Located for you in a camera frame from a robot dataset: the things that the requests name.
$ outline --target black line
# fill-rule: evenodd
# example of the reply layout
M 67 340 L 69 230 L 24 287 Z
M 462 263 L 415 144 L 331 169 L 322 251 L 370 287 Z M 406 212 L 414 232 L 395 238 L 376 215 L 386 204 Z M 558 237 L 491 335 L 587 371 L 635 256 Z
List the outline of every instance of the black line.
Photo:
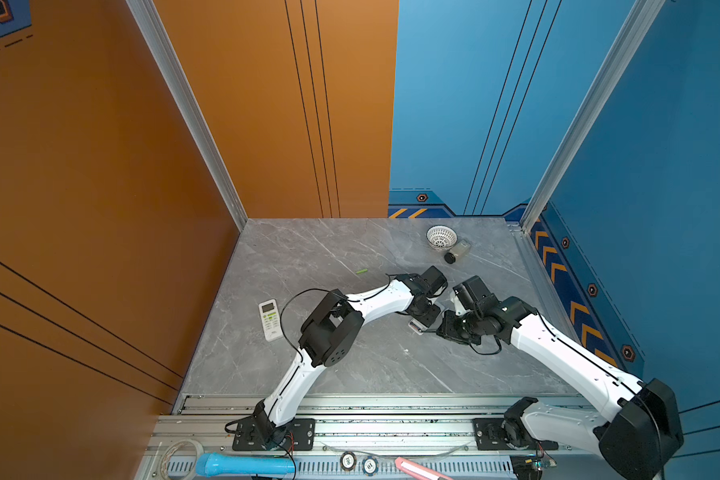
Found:
M 706 431 L 708 431 L 708 430 L 715 430 L 716 428 L 720 428 L 720 425 L 717 425 L 717 426 L 714 426 L 714 427 L 700 428 L 699 430 L 693 430 L 692 432 L 688 432 L 688 433 L 683 432 L 682 434 L 683 434 L 684 436 L 688 436 L 688 435 L 692 435 L 692 434 L 694 434 L 694 433 L 706 432 Z
M 547 9 L 547 3 L 549 0 L 544 0 L 544 7 L 541 9 L 541 14 L 539 15 L 539 21 L 536 24 L 536 29 L 534 30 L 534 36 L 530 38 L 530 43 L 528 44 L 528 51 L 525 53 L 525 60 L 523 60 L 523 66 L 520 68 L 520 74 L 518 75 L 518 82 L 514 86 L 514 90 L 512 91 L 512 97 L 509 99 L 509 106 L 507 107 L 507 113 L 504 115 L 504 121 L 501 122 L 501 129 L 499 130 L 499 135 L 496 137 L 496 143 L 494 144 L 494 151 L 490 154 L 490 160 L 488 162 L 488 168 L 485 169 L 485 176 L 483 177 L 483 182 L 480 184 L 480 190 L 478 191 L 478 198 L 474 201 L 474 207 L 472 208 L 472 215 L 474 215 L 474 212 L 478 208 L 478 202 L 480 201 L 480 194 L 483 193 L 483 187 L 485 186 L 485 179 L 488 178 L 488 172 L 490 171 L 490 164 L 494 161 L 494 156 L 496 155 L 496 148 L 499 145 L 499 140 L 501 140 L 501 134 L 504 132 L 504 126 L 507 123 L 507 118 L 509 117 L 509 110 L 512 109 L 512 102 L 514 102 L 514 96 L 518 92 L 518 87 L 520 86 L 520 80 L 523 79 L 523 72 L 525 71 L 525 64 L 528 62 L 528 56 L 530 55 L 530 50 L 534 46 L 534 40 L 536 40 L 536 33 L 539 31 L 539 26 L 541 25 L 541 19 L 544 17 L 544 11 Z
M 53 325 L 56 325 L 57 327 L 59 327 L 59 328 L 62 329 L 63 331 L 69 333 L 70 335 L 75 336 L 75 337 L 77 337 L 78 339 L 83 340 L 83 341 L 86 342 L 87 344 L 96 347 L 98 350 L 101 350 L 101 351 L 104 352 L 105 354 L 107 354 L 107 355 L 109 355 L 109 356 L 111 356 L 111 357 L 113 357 L 113 358 L 115 358 L 115 359 L 120 360 L 122 363 L 125 363 L 126 365 L 128 365 L 128 366 L 130 366 L 130 367 L 135 368 L 136 370 L 142 372 L 144 375 L 146 375 L 146 376 L 148 376 L 148 377 L 151 377 L 151 378 L 157 380 L 158 382 L 162 383 L 164 386 L 169 387 L 169 388 L 171 388 L 171 389 L 174 389 L 174 390 L 176 390 L 177 392 L 179 391 L 178 389 L 176 389 L 176 388 L 168 385 L 167 383 L 165 383 L 163 380 L 158 379 L 157 377 L 150 375 L 149 373 L 145 372 L 144 370 L 140 369 L 139 367 L 137 367 L 137 366 L 135 366 L 135 365 L 133 365 L 133 364 L 131 364 L 131 363 L 126 362 L 125 360 L 119 358 L 119 357 L 118 357 L 117 355 L 115 355 L 114 353 L 108 352 L 107 350 L 101 348 L 100 346 L 98 346 L 97 344 L 93 343 L 92 341 L 89 341 L 89 340 L 83 338 L 82 336 L 77 335 L 77 333 L 75 333 L 75 332 L 67 329 L 66 327 L 64 327 L 64 326 L 62 326 L 62 325 L 59 325 L 59 324 L 56 323 L 55 321 L 52 321 L 51 319 L 49 319 L 48 317 L 46 317 L 45 315 L 39 314 L 39 313 L 36 312 L 35 310 L 32 310 L 31 308 L 29 308 L 29 307 L 26 306 L 25 304 L 19 302 L 18 300 L 14 300 L 13 298 L 11 298 L 11 297 L 9 297 L 8 295 L 6 295 L 5 293 L 0 292 L 0 296 L 2 296 L 3 298 L 5 298 L 6 300 L 9 300 L 9 301 L 15 303 L 16 305 L 19 305 L 21 308 L 25 309 L 27 312 L 32 312 L 32 313 L 34 313 L 35 315 L 37 315 L 39 318 L 45 320 L 46 322 L 49 322 L 49 323 L 51 323 L 51 324 L 53 324 Z
M 328 188 L 328 167 L 326 166 L 326 150 L 322 147 L 322 129 L 320 128 L 320 112 L 317 111 L 317 93 L 315 92 L 315 74 L 312 72 L 312 56 L 309 53 L 309 39 L 307 38 L 307 20 L 304 19 L 304 2 L 298 0 L 302 6 L 302 24 L 304 25 L 304 42 L 307 44 L 307 61 L 309 62 L 309 80 L 312 82 L 312 100 L 315 101 L 315 118 L 317 119 L 317 135 L 320 139 L 320 155 L 322 155 L 322 173 L 326 177 L 326 192 L 328 193 L 328 211 L 333 218 L 333 205 L 331 204 L 331 189 Z
M 333 160 L 333 183 L 336 186 L 336 206 L 338 217 L 342 217 L 342 202 L 338 196 L 338 180 L 336 179 L 336 154 L 333 151 L 333 129 L 331 129 L 331 109 L 328 108 L 328 83 L 326 82 L 326 60 L 322 56 L 322 38 L 320 36 L 320 16 L 317 14 L 317 0 L 315 0 L 315 17 L 317 18 L 317 40 L 320 44 L 320 62 L 322 63 L 322 85 L 326 91 L 326 111 L 328 112 L 328 135 L 331 139 L 331 160 Z
M 14 33 L 16 33 L 16 32 L 21 32 L 22 30 L 25 30 L 26 28 L 29 28 L 29 27 L 31 27 L 31 26 L 32 26 L 32 24 L 29 24 L 29 25 L 27 25 L 26 27 L 21 27 L 19 30 L 13 30 L 12 32 L 9 32 L 9 33 L 6 33 L 6 34 L 2 34 L 2 35 L 0 35 L 0 38 L 2 38 L 2 37 L 7 37 L 7 36 L 9 36 L 10 34 L 14 34 Z
M 6 264 L 4 264 L 4 263 L 2 263 L 2 262 L 0 262 L 0 265 L 1 265 L 2 267 L 6 268 L 7 270 L 9 270 L 12 274 L 15 274 L 16 276 L 18 276 L 19 278 L 21 278 L 23 281 L 25 281 L 25 282 L 29 283 L 30 285 L 32 285 L 33 287 L 37 288 L 40 292 L 45 293 L 45 294 L 48 295 L 50 298 L 56 300 L 58 303 L 61 303 L 62 305 L 66 306 L 68 309 L 70 309 L 70 310 L 72 310 L 73 312 L 77 313 L 77 315 L 82 316 L 83 318 L 85 318 L 85 319 L 88 320 L 89 322 L 93 323 L 94 325 L 96 325 L 97 327 L 99 327 L 100 329 L 102 329 L 103 331 L 109 333 L 110 335 L 112 335 L 113 337 L 115 337 L 116 339 L 118 339 L 119 341 L 125 343 L 125 344 L 128 345 L 130 348 L 134 349 L 134 350 L 137 351 L 138 353 L 141 353 L 141 354 L 144 355 L 146 358 L 152 360 L 152 361 L 153 361 L 154 363 L 156 363 L 157 365 L 162 366 L 164 369 L 168 370 L 169 372 L 173 373 L 174 375 L 178 376 L 178 377 L 181 378 L 181 379 L 184 378 L 184 377 L 182 377 L 181 375 L 179 375 L 178 373 L 176 373 L 176 372 L 174 372 L 173 370 L 169 369 L 167 366 L 165 366 L 165 365 L 163 365 L 162 363 L 158 362 L 157 360 L 155 360 L 155 359 L 152 358 L 151 356 L 147 355 L 147 354 L 144 353 L 143 351 L 135 348 L 133 345 L 131 345 L 130 343 L 128 343 L 127 341 L 125 341 L 124 339 L 122 339 L 121 337 L 119 337 L 118 335 L 116 335 L 115 333 L 111 332 L 110 330 L 108 330 L 107 328 L 105 328 L 104 326 L 102 326 L 101 324 L 96 323 L 96 322 L 93 321 L 90 317 L 88 317 L 87 315 L 84 315 L 82 312 L 80 312 L 80 311 L 77 310 L 76 308 L 72 307 L 69 303 L 64 302 L 62 299 L 60 299 L 59 297 L 57 297 L 57 296 L 54 295 L 53 293 L 49 292 L 48 290 L 46 290 L 46 289 L 43 288 L 42 286 L 38 285 L 37 283 L 33 282 L 32 280 L 29 280 L 26 276 L 20 274 L 19 272 L 17 272 L 16 270 L 10 268 L 8 265 L 6 265 Z
M 704 452 L 687 453 L 685 455 L 675 455 L 672 458 L 692 457 L 695 455 L 704 455 L 705 453 L 716 453 L 716 452 L 720 452 L 720 448 L 715 448 L 714 450 L 705 450 Z
M 474 178 L 472 178 L 472 186 L 469 187 L 469 195 L 467 196 L 467 203 L 464 205 L 464 215 L 467 214 L 467 207 L 469 206 L 469 199 L 472 197 L 472 189 L 474 188 L 474 182 L 478 179 L 478 172 L 480 171 L 480 165 L 483 163 L 483 155 L 485 155 L 485 147 L 488 146 L 488 139 L 490 138 L 490 131 L 494 128 L 494 122 L 496 121 L 496 113 L 499 111 L 499 105 L 501 103 L 501 97 L 504 96 L 504 88 L 507 87 L 507 80 L 509 79 L 509 72 L 512 69 L 512 63 L 514 62 L 514 55 L 518 52 L 518 45 L 520 44 L 520 37 L 523 36 L 523 29 L 525 28 L 525 22 L 528 20 L 528 12 L 530 12 L 530 4 L 534 0 L 528 2 L 528 9 L 525 11 L 525 18 L 523 18 L 523 24 L 520 26 L 520 33 L 518 34 L 518 41 L 514 44 L 514 50 L 512 51 L 512 59 L 509 60 L 509 67 L 507 67 L 507 74 L 504 76 L 504 84 L 501 85 L 501 93 L 499 93 L 499 100 L 496 101 L 496 109 L 494 110 L 494 117 L 490 120 L 490 127 L 488 128 L 488 135 L 485 136 L 485 143 L 483 144 L 483 152 L 480 154 L 480 161 L 478 167 L 474 170 Z
M 704 405 L 699 405 L 699 406 L 696 406 L 696 407 L 693 407 L 693 408 L 688 408 L 688 409 L 686 409 L 686 410 L 682 410 L 682 411 L 679 412 L 679 413 L 691 412 L 692 410 L 698 410 L 699 408 L 704 408 L 704 407 L 708 407 L 708 406 L 711 406 L 711 405 L 715 405 L 716 403 L 720 403 L 720 400 L 715 400 L 714 402 L 705 403 Z
M 288 14 L 288 0 L 282 0 L 286 6 L 286 18 L 288 18 L 288 31 L 291 33 L 291 46 L 293 47 L 293 63 L 296 65 L 296 78 L 298 79 L 298 92 L 302 95 L 302 108 L 304 109 L 304 123 L 307 126 L 307 139 L 309 140 L 309 153 L 312 156 L 312 169 L 315 171 L 315 187 L 317 187 L 317 200 L 320 202 L 320 215 L 326 218 L 326 212 L 322 209 L 322 197 L 320 195 L 320 183 L 317 181 L 317 165 L 315 165 L 315 152 L 312 151 L 312 137 L 309 135 L 309 122 L 307 121 L 307 106 L 304 104 L 304 91 L 302 90 L 302 76 L 298 73 L 298 60 L 296 60 L 296 44 L 293 43 L 293 29 L 291 28 L 291 16 Z
M 514 132 L 514 126 L 518 124 L 518 118 L 520 117 L 520 111 L 523 110 L 523 104 L 525 104 L 525 97 L 528 95 L 528 91 L 530 90 L 530 82 L 534 80 L 534 75 L 536 75 L 536 68 L 539 66 L 539 61 L 541 60 L 541 54 L 544 53 L 544 47 L 547 46 L 547 39 L 550 37 L 550 33 L 552 32 L 552 26 L 554 25 L 554 21 L 557 18 L 557 13 L 560 10 L 560 5 L 563 4 L 563 0 L 560 0 L 560 3 L 557 4 L 557 10 L 554 11 L 554 16 L 552 17 L 552 23 L 550 24 L 550 29 L 547 30 L 547 37 L 544 38 L 544 43 L 541 44 L 541 52 L 539 52 L 539 57 L 536 59 L 536 65 L 534 65 L 534 71 L 530 74 L 530 80 L 528 80 L 528 86 L 525 88 L 525 93 L 523 94 L 523 100 L 520 102 L 520 107 L 518 108 L 518 114 L 514 117 L 514 122 L 512 123 L 512 129 L 509 130 L 509 136 L 507 137 L 507 143 L 504 144 L 504 149 L 501 151 L 501 156 L 499 157 L 499 163 L 496 165 L 496 171 L 494 172 L 494 177 L 490 181 L 490 187 L 488 188 L 488 193 L 485 195 L 485 200 L 483 200 L 483 206 L 480 208 L 480 213 L 483 213 L 483 210 L 485 209 L 485 204 L 488 202 L 488 196 L 490 195 L 491 189 L 494 187 L 494 182 L 496 181 L 496 175 L 499 173 L 499 167 L 501 167 L 501 161 L 504 159 L 504 154 L 507 153 L 507 146 L 509 145 L 509 140 L 512 139 L 512 132 Z
M 128 383 L 128 382 L 124 382 L 123 380 L 117 379 L 117 378 L 113 377 L 112 375 L 110 375 L 110 374 L 108 374 L 108 373 L 104 373 L 104 372 L 102 372 L 101 370 L 98 370 L 97 368 L 88 365 L 87 363 L 83 363 L 83 362 L 81 362 L 80 360 L 77 360 L 77 359 L 72 358 L 71 356 L 65 355 L 65 354 L 63 354 L 62 352 L 59 352 L 58 350 L 53 349 L 53 348 L 49 347 L 48 345 L 44 345 L 43 343 L 40 343 L 40 342 L 37 341 L 37 340 L 32 340 L 32 339 L 29 338 L 28 336 L 22 335 L 22 334 L 20 334 L 19 332 L 17 332 L 16 330 L 11 330 L 11 329 L 9 329 L 8 327 L 6 327 L 5 325 L 1 325 L 1 324 L 0 324 L 0 328 L 3 329 L 3 330 L 6 330 L 6 331 L 8 331 L 8 332 L 13 333 L 14 335 L 20 336 L 20 337 L 23 338 L 24 340 L 29 340 L 30 342 L 34 343 L 35 345 L 41 346 L 41 347 L 43 347 L 43 348 L 46 349 L 46 350 L 50 350 L 50 351 L 52 351 L 53 353 L 57 353 L 58 355 L 61 355 L 61 356 L 64 357 L 65 359 L 72 360 L 73 362 L 75 362 L 75 363 L 77 363 L 77 364 L 79 364 L 79 365 L 82 365 L 82 366 L 84 366 L 84 367 L 86 367 L 86 368 L 89 368 L 89 369 L 95 371 L 95 372 L 98 372 L 98 373 L 100 373 L 101 375 L 104 375 L 104 376 L 107 377 L 107 378 L 113 379 L 113 380 L 115 380 L 116 382 L 122 383 L 122 384 L 125 385 L 125 386 L 129 386 L 130 388 L 132 388 L 132 389 L 134 389 L 134 390 L 138 390 L 139 392 L 145 393 L 145 394 L 147 394 L 148 396 L 154 398 L 155 400 L 160 400 L 160 401 L 163 402 L 163 403 L 166 403 L 166 404 L 168 404 L 168 405 L 171 405 L 170 402 L 166 402 L 166 401 L 163 400 L 162 398 L 159 398 L 159 397 L 157 397 L 157 396 L 154 396 L 154 395 L 152 395 L 152 394 L 149 393 L 149 392 L 145 392 L 144 390 L 140 389 L 139 387 L 133 386 L 133 385 L 131 385 L 131 384 Z

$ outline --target table surface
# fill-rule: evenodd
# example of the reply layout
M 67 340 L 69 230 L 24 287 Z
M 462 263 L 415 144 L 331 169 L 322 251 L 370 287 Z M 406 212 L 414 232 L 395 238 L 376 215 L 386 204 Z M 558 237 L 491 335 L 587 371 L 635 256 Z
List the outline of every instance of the table surface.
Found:
M 471 242 L 465 258 L 449 265 L 442 252 L 428 246 L 427 229 L 436 224 L 450 226 Z M 431 265 L 446 275 L 451 286 L 480 275 L 500 300 L 518 296 L 540 308 L 502 218 L 249 220 L 182 396 L 264 397 L 275 389 L 295 353 L 283 338 L 265 340 L 260 302 L 276 299 L 282 308 L 294 294 L 311 287 L 360 293 L 386 284 L 385 274 L 421 274 Z M 365 268 L 368 272 L 355 274 Z M 324 295 L 301 295 L 282 314 L 291 341 L 296 343 L 299 327 Z M 441 308 L 452 308 L 446 296 L 439 301 Z M 479 348 L 494 347 L 493 342 L 484 342 Z M 364 326 L 349 354 L 328 368 L 310 393 L 542 396 L 571 395 L 576 390 L 512 346 L 505 345 L 496 356 L 479 356 L 468 346 L 434 334 L 417 335 L 405 317 L 391 314 Z

